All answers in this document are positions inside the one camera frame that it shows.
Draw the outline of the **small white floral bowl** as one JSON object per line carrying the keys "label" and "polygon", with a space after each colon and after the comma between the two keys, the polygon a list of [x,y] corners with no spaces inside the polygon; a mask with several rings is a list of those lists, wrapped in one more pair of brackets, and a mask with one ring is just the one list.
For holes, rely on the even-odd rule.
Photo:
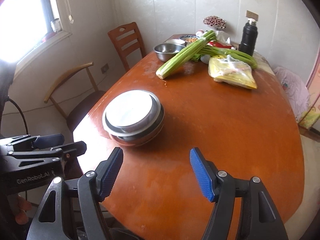
{"label": "small white floral bowl", "polygon": [[106,118],[114,127],[126,127],[142,121],[152,109],[148,92],[130,90],[118,95],[106,107]]}

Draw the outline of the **red wooden chair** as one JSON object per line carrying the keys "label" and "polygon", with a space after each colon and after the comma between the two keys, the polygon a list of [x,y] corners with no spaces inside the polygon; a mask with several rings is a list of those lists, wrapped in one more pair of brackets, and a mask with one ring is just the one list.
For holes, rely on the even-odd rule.
{"label": "red wooden chair", "polygon": [[130,70],[127,57],[131,53],[140,50],[142,58],[146,57],[144,42],[136,22],[120,25],[109,31],[107,34],[114,45],[126,72]]}

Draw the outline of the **black thermos bottle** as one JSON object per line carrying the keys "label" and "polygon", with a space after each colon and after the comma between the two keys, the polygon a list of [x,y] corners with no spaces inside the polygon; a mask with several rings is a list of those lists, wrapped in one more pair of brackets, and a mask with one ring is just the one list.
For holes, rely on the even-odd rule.
{"label": "black thermos bottle", "polygon": [[257,21],[249,18],[242,32],[242,40],[239,45],[239,51],[250,56],[254,53],[255,43],[258,36]]}

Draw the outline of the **decorative flower bouquet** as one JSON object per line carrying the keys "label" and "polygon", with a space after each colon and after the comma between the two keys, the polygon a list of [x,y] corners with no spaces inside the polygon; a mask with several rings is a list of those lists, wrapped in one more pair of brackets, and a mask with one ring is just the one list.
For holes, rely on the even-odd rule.
{"label": "decorative flower bouquet", "polygon": [[208,16],[204,18],[203,23],[216,29],[225,29],[226,21],[217,16]]}

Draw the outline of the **wall power outlet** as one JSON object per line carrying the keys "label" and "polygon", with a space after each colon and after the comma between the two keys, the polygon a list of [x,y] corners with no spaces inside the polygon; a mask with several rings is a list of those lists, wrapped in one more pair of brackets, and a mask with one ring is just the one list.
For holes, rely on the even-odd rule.
{"label": "wall power outlet", "polygon": [[108,69],[109,69],[108,63],[106,63],[100,68],[102,74],[105,74],[108,71]]}

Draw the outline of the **yellow plastic food bag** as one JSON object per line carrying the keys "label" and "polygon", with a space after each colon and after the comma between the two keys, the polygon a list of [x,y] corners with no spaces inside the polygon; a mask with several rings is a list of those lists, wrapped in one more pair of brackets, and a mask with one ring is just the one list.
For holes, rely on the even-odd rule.
{"label": "yellow plastic food bag", "polygon": [[231,55],[226,57],[211,57],[208,63],[208,74],[216,82],[247,89],[257,89],[257,83],[252,75],[252,68]]}

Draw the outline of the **small steel bowl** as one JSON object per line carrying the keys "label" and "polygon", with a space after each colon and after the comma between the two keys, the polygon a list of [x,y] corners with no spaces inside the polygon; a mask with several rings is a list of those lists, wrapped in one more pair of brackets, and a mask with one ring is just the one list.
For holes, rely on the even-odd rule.
{"label": "small steel bowl", "polygon": [[167,62],[178,54],[185,46],[175,43],[163,43],[156,45],[153,51],[157,58],[162,62]]}

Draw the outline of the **pink cushioned chair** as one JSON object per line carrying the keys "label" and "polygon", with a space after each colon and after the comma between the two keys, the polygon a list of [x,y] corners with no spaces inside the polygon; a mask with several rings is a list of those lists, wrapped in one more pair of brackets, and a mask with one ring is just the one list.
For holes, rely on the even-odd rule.
{"label": "pink cushioned chair", "polygon": [[273,71],[288,97],[296,122],[300,122],[309,109],[310,94],[306,85],[297,74],[286,68],[276,67]]}

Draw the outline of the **green vegetable stalks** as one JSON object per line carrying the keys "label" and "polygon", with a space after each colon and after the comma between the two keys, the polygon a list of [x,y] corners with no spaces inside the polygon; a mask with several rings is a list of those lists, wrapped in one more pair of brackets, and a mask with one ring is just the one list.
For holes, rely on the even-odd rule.
{"label": "green vegetable stalks", "polygon": [[248,64],[252,69],[257,69],[258,67],[257,61],[251,55],[248,55],[238,50],[213,47],[209,45],[206,45],[204,48],[202,48],[198,53],[196,53],[191,58],[191,60],[194,62],[198,62],[200,58],[204,55],[209,55],[210,57],[214,57],[214,56],[226,57],[227,55],[230,55],[232,58]]}

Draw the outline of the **celery bunch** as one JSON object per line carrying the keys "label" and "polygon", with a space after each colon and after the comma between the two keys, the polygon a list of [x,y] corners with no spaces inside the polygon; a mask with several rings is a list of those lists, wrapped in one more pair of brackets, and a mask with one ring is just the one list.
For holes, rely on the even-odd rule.
{"label": "celery bunch", "polygon": [[188,46],[183,48],[172,59],[164,63],[156,71],[156,76],[160,79],[165,79],[172,73],[174,73],[181,65],[189,61],[194,55],[196,55],[201,49],[203,49],[210,41],[216,39],[215,31],[210,30],[204,33],[196,41],[191,42]]}

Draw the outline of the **Hello Kitty screen panel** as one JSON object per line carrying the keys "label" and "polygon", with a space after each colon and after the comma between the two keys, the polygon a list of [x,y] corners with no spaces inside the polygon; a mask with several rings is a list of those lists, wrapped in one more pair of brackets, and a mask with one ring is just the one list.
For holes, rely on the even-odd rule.
{"label": "Hello Kitty screen panel", "polygon": [[319,121],[319,54],[316,64],[306,83],[309,92],[308,109],[302,114],[298,125],[305,129],[310,129]]}

